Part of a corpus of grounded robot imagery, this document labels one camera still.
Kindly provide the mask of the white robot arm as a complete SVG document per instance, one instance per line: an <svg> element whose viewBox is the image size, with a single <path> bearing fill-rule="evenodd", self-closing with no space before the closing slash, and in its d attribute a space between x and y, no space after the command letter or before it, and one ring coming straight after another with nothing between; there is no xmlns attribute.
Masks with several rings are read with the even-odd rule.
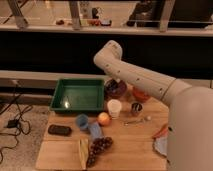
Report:
<svg viewBox="0 0 213 171"><path fill-rule="evenodd" d="M213 89L124 62L122 53L110 40L93 61L168 106L167 171L213 171Z"/></svg>

